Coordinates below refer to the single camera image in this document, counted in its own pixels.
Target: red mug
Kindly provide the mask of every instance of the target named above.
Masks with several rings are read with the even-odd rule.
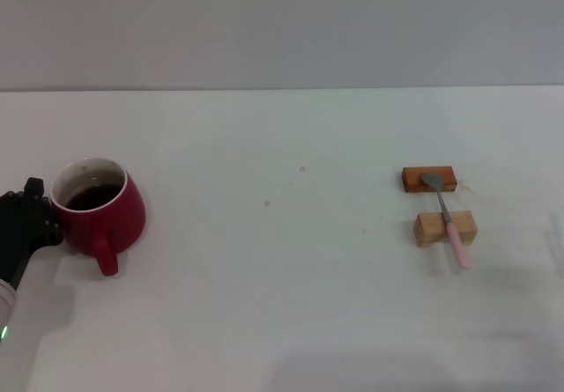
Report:
[[[98,207],[67,207],[76,196],[103,185],[117,185],[121,189]],[[117,273],[117,254],[131,246],[145,226],[145,205],[127,171],[109,159],[82,159],[59,172],[50,197],[67,242],[96,258],[104,276]]]

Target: spoon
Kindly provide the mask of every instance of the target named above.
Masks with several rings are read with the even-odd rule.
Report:
[[[447,232],[449,233],[452,248],[455,251],[458,266],[461,269],[469,269],[470,259],[466,254],[464,245],[462,245],[462,241],[460,240],[460,235],[458,234],[456,225],[452,222],[452,218],[450,218],[447,206],[444,204],[444,201],[442,201],[441,189],[444,185],[442,176],[440,176],[439,174],[424,174],[423,176],[421,176],[421,180],[423,180],[424,183],[426,183],[429,187],[433,188],[437,192],[437,196],[439,197],[439,204],[441,205],[442,216],[444,217],[444,223],[447,225]]]

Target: white wall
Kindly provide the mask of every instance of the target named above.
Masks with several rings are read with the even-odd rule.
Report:
[[[564,83],[564,0],[0,0],[0,90]]]

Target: coffee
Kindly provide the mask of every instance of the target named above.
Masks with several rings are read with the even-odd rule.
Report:
[[[78,211],[96,209],[116,198],[121,190],[121,185],[96,185],[72,197],[66,207]]]

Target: white table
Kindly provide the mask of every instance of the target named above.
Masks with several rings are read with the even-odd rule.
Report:
[[[0,94],[0,192],[104,156],[149,211],[113,278],[35,254],[0,389],[560,391],[563,127],[564,87]],[[479,226],[462,275],[414,246],[427,165]]]

